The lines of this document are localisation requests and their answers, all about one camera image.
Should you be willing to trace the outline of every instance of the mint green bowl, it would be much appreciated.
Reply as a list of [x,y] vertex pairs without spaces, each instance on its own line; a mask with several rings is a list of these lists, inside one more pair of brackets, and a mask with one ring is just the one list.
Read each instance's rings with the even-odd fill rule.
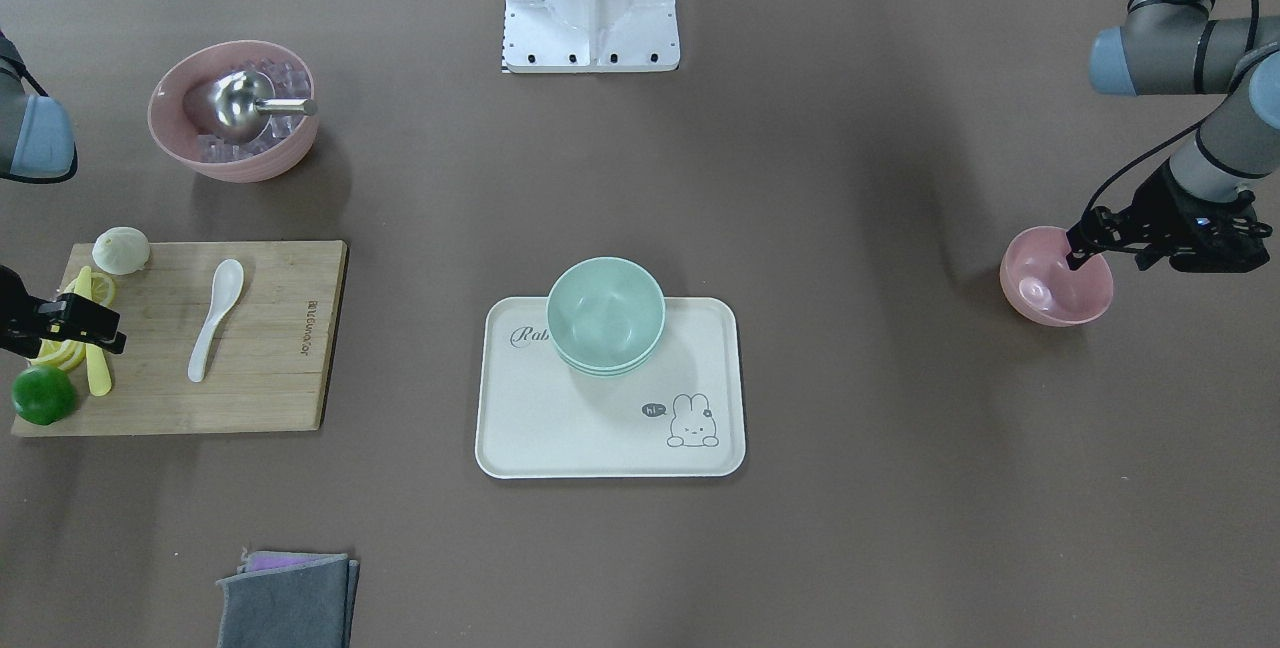
[[547,296],[547,328],[556,352],[599,377],[636,369],[658,346],[667,302],[649,271],[614,257],[581,261]]

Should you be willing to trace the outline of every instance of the wooden cutting board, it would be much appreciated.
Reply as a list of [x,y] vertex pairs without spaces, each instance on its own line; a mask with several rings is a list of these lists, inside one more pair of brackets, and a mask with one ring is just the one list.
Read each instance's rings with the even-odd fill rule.
[[[93,265],[91,243],[77,243],[63,274],[70,284]],[[244,265],[239,302],[223,320],[202,383],[187,380],[187,361],[209,312],[214,269]],[[13,434],[140,435],[247,433],[320,428],[347,243],[151,243],[147,266],[119,275],[111,310],[128,339],[106,355],[114,388],[88,392],[84,365],[68,375],[79,396],[74,414],[52,425],[14,419]],[[54,297],[27,284],[33,295]]]

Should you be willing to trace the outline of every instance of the pink bowl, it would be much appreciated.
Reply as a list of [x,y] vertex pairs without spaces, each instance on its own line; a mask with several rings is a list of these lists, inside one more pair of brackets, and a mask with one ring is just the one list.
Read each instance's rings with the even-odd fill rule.
[[270,59],[275,63],[289,61],[307,72],[311,79],[311,96],[316,96],[315,74],[288,47],[265,41],[230,41],[206,47],[188,55],[160,83],[156,83],[147,101],[147,127],[151,138],[164,152],[177,159],[196,173],[229,183],[255,183],[289,170],[302,160],[316,141],[320,120],[307,115],[293,129],[288,138],[264,152],[238,161],[202,161],[196,128],[187,120],[182,99],[188,91],[236,70],[247,60]]
[[1080,325],[1106,312],[1115,296],[1111,266],[1098,255],[1071,270],[1069,252],[1066,231],[1052,225],[1028,228],[1009,243],[1000,287],[1014,310],[1052,327]]

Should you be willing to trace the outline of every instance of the bunny drawing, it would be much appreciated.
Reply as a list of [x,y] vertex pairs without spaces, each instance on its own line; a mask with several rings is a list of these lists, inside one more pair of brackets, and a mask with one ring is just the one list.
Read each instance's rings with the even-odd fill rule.
[[712,416],[707,396],[681,393],[671,402],[671,438],[667,439],[667,446],[672,448],[719,446],[719,438],[716,438],[716,419]]

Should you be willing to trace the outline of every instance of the folded cloth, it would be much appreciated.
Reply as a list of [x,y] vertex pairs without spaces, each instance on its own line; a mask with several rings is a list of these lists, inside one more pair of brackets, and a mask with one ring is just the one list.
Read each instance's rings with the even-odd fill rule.
[[218,648],[347,648],[358,575],[347,553],[247,553],[218,581]]

